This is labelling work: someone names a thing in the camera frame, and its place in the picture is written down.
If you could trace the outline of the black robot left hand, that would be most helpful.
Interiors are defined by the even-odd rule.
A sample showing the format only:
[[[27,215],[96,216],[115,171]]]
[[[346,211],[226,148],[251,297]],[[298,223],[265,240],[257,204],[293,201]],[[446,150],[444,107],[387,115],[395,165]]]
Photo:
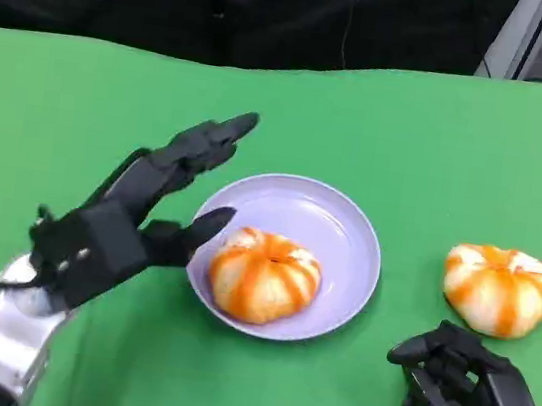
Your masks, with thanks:
[[[74,309],[152,266],[188,265],[236,209],[216,208],[188,226],[151,221],[148,214],[166,195],[230,160],[259,120],[249,112],[197,124],[165,146],[134,150],[82,205],[61,218],[40,206],[40,222],[29,233],[29,260],[38,283]]]

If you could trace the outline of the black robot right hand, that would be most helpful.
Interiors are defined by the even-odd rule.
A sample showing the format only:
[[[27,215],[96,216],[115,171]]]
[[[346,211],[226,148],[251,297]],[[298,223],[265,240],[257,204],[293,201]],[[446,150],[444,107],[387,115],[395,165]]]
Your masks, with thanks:
[[[404,372],[401,406],[535,406],[517,367],[450,321],[396,345],[387,361]]]

